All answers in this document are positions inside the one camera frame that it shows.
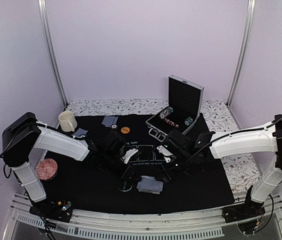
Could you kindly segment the orange big blind button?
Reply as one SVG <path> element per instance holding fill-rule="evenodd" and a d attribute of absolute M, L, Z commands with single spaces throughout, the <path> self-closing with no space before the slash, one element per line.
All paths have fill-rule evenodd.
<path fill-rule="evenodd" d="M 125 127 L 122 127 L 120 131 L 123 134 L 128 134 L 131 130 L 129 127 L 125 126 Z"/>

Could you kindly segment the single blue playing card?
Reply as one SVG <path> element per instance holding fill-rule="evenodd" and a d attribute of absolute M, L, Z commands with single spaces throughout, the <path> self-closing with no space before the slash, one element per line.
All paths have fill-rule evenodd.
<path fill-rule="evenodd" d="M 106 115 L 106 116 L 104 116 L 101 124 L 106 126 L 106 127 L 111 127 L 112 125 L 116 125 L 117 124 L 118 118 L 119 118 L 118 116 Z"/>

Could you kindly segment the clear dealer button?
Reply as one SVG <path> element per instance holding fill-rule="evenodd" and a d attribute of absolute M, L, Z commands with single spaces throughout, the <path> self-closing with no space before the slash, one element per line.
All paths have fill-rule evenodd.
<path fill-rule="evenodd" d="M 132 186 L 133 186 L 133 184 L 130 181 L 121 180 L 121 181 L 119 181 L 117 187 L 121 192 L 126 193 L 126 192 L 129 192 L 132 189 Z"/>

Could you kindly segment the blue playing card deck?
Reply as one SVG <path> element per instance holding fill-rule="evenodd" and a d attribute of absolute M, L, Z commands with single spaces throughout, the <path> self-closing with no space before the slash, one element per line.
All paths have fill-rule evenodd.
<path fill-rule="evenodd" d="M 139 192 L 159 195 L 163 191 L 164 183 L 161 181 L 139 182 L 137 189 Z"/>

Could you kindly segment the aluminium poker chip case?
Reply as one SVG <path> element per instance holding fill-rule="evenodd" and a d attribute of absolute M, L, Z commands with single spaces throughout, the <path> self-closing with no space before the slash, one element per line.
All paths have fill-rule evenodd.
<path fill-rule="evenodd" d="M 179 76 L 171 74 L 168 76 L 168 106 L 173 108 L 173 113 L 165 119 L 169 119 L 179 127 L 173 127 L 165 122 L 165 119 L 160 119 L 159 114 L 165 108 L 145 121 L 149 128 L 149 135 L 156 140 L 162 142 L 167 135 L 177 130 L 183 135 L 188 133 L 196 121 L 200 117 L 201 105 L 203 100 L 204 87 Z M 189 126 L 185 125 L 186 118 L 193 118 L 193 123 Z"/>

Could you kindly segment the queen of spades card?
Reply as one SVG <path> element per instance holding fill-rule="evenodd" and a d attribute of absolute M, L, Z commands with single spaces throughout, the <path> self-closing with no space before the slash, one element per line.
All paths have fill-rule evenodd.
<path fill-rule="evenodd" d="M 141 176 L 141 181 L 142 182 L 153 182 L 155 181 L 156 179 L 152 176 L 147 176 L 147 175 L 142 175 Z"/>

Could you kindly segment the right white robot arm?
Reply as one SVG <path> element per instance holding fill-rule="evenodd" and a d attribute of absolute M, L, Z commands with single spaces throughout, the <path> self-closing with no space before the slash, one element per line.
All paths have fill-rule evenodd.
<path fill-rule="evenodd" d="M 203 157 L 206 151 L 215 159 L 246 153 L 274 153 L 256 185 L 248 190 L 247 201 L 239 208 L 243 218 L 250 218 L 268 195 L 282 183 L 282 114 L 275 115 L 273 121 L 252 128 L 202 132 L 196 140 L 173 130 L 156 149 L 167 163 L 178 155 L 186 158 L 182 163 L 175 164 L 173 170 L 187 169 L 197 164 L 198 156 Z"/>

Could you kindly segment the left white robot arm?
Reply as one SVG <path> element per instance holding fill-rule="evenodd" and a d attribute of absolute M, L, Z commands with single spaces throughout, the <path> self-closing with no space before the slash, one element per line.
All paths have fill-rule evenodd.
<path fill-rule="evenodd" d="M 39 151 L 36 163 L 42 161 L 47 152 L 78 162 L 96 154 L 101 157 L 101 165 L 124 175 L 129 168 L 129 160 L 139 151 L 131 148 L 121 154 L 125 139 L 114 128 L 107 128 L 105 132 L 106 136 L 96 141 L 92 138 L 99 131 L 77 135 L 77 128 L 73 125 L 70 125 L 69 131 L 64 131 L 39 121 L 34 113 L 26 112 L 2 132 L 0 160 L 11 169 L 30 200 L 36 203 L 36 209 L 44 217 L 51 217 L 56 211 L 55 205 L 47 200 L 46 190 L 30 160 L 32 153 Z"/>

